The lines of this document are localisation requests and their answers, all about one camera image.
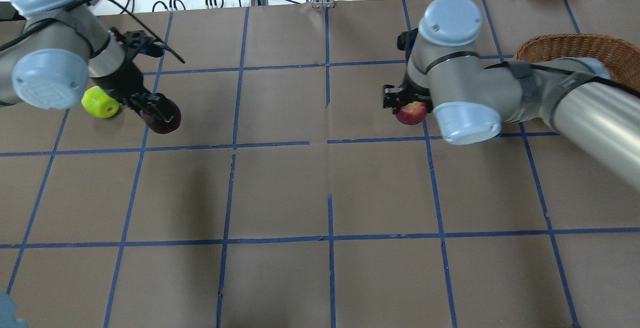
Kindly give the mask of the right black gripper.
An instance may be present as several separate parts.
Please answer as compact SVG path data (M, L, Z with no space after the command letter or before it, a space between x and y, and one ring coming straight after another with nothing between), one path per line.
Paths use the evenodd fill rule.
M402 32L397 37L397 49L404 52L405 66L409 65L410 54L416 38L418 38L418 31ZM434 109L429 89L423 88L410 80L408 72L405 72L400 85L384 85L382 87L382 107L384 109L398 111L413 102L425 103L428 111Z

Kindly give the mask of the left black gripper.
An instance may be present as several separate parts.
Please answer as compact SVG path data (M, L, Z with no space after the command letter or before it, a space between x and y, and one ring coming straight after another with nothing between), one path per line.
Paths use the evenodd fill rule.
M165 42L144 31L121 33L117 29L109 29L109 32L112 36L109 46L123 53L123 57L116 60L114 72L97 77L96 84L143 120L165 124L176 122L176 104L162 93L151 93L145 88L143 74L134 63L140 54L162 57L166 50Z

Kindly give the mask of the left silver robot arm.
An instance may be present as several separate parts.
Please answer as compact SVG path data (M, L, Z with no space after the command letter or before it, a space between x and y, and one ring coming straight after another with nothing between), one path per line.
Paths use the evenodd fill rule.
M144 23L139 31L106 28L89 2L10 0L25 24L20 36L1 46L1 105L70 109L86 103L92 80L102 95L100 106L128 108L158 134L175 130L179 108L145 87L134 62L139 55L160 58L172 51L169 45Z

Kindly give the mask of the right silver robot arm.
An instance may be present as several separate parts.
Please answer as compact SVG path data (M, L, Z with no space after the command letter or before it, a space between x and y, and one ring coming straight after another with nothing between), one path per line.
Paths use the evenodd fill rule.
M382 87L382 106L399 116L424 103L451 145L486 141L503 123L540 118L638 187L639 93L590 57L484 67L474 45L482 26L472 0L431 2L418 27L398 36L406 73L399 86Z

